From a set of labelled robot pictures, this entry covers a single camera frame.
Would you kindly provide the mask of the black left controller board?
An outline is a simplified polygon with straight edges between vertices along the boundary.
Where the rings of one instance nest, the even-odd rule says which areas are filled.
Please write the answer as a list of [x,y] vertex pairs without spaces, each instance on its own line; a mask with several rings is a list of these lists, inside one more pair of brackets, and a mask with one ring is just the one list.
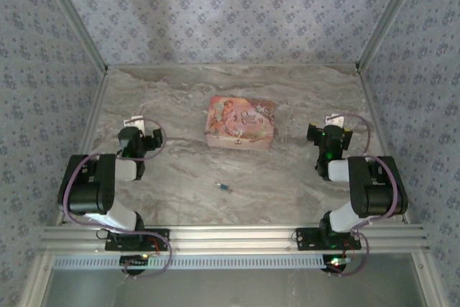
[[147,266],[148,262],[148,255],[124,255],[119,259],[120,266]]

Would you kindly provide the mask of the black controller board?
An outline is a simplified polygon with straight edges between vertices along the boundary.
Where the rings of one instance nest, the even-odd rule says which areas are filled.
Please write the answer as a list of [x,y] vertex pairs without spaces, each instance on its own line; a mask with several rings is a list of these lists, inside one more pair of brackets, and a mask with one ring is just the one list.
[[323,261],[325,267],[322,271],[340,275],[346,269],[346,266],[351,263],[351,259],[343,255],[324,255]]
[[147,266],[148,262],[148,255],[124,255],[119,259],[120,266]]

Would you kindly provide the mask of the black right controller board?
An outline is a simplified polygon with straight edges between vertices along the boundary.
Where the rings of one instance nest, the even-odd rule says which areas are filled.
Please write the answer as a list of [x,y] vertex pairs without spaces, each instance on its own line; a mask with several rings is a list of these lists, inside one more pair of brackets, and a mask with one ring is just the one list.
[[324,255],[323,261],[325,267],[322,271],[340,275],[346,269],[346,266],[351,263],[351,259],[343,255]]

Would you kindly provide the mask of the grey metal sheet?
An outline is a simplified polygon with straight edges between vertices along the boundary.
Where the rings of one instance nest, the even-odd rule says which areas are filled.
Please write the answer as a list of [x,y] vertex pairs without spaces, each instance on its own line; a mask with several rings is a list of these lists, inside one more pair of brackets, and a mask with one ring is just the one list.
[[56,270],[42,307],[427,307],[413,280],[317,270],[172,270],[127,280],[117,270]]

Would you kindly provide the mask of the aluminium table side rail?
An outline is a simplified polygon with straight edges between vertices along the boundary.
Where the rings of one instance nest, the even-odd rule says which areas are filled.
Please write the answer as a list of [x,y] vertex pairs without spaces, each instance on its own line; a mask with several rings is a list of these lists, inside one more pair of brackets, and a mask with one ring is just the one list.
[[80,144],[78,146],[78,154],[89,154],[93,148],[94,136],[96,133],[96,125],[101,111],[101,106],[104,101],[108,83],[108,72],[105,71],[96,89],[94,100],[92,101],[90,112],[86,121],[86,127],[83,131]]
[[[383,157],[384,155],[389,153],[389,148],[387,146],[387,142],[385,140],[384,132],[382,129],[382,125],[380,124],[379,117],[378,117],[378,112],[377,108],[373,103],[372,100],[372,93],[371,90],[368,86],[368,83],[366,81],[366,78],[362,75],[359,74],[359,80],[361,83],[361,88],[364,94],[364,97],[366,99],[367,107],[369,109],[369,114],[372,118],[372,124],[374,126],[374,133],[375,133],[375,138],[378,141],[378,147],[379,151],[378,153],[381,154]],[[378,171],[380,173],[383,173],[384,176],[387,179],[387,182],[390,184],[390,188],[392,188],[392,181],[393,181],[393,174],[388,172],[389,166],[384,162],[384,165],[381,165],[378,163]],[[394,221],[399,221],[403,222],[404,224],[409,224],[410,220],[408,218],[407,214],[393,214],[391,216],[373,216],[369,219],[369,224],[384,220],[384,219],[393,219]]]

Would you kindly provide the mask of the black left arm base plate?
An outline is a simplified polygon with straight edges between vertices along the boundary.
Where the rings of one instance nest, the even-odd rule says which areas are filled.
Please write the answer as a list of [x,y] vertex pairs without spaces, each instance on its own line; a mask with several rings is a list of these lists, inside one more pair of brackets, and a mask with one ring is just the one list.
[[169,229],[145,229],[140,234],[109,232],[105,250],[108,252],[166,252],[166,241],[170,240]]

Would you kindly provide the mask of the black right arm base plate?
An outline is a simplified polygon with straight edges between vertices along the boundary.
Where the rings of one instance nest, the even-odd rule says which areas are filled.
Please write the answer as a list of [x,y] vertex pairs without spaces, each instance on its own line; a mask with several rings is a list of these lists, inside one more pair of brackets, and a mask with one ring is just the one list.
[[339,251],[361,249],[359,239],[351,233],[337,233],[319,228],[297,228],[296,244],[299,251]]

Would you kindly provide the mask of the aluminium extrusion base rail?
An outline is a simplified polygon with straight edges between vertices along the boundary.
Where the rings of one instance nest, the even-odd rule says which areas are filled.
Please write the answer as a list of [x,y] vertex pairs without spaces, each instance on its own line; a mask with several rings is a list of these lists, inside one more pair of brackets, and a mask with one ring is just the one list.
[[[284,255],[303,252],[296,244],[295,226],[168,226],[170,244],[177,255]],[[428,252],[425,229],[420,224],[382,222],[360,230],[362,248],[347,250],[363,253]],[[56,255],[102,254],[107,232],[91,227],[49,226],[38,245],[41,253]]]

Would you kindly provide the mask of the aluminium frame post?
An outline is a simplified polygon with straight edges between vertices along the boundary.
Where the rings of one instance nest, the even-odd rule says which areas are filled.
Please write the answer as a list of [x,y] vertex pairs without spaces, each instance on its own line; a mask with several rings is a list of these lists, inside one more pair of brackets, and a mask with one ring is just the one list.
[[63,11],[65,18],[68,21],[68,24],[74,31],[76,37],[83,46],[83,49],[86,51],[91,62],[97,68],[99,72],[103,75],[106,75],[107,66],[101,57],[96,43],[91,38],[86,26],[83,23],[83,19],[78,14],[76,7],[74,6],[71,0],[56,0],[60,9]]
[[356,70],[363,73],[370,65],[372,59],[380,48],[385,36],[390,31],[400,10],[407,0],[388,0],[381,16],[372,30],[362,53],[356,62]]

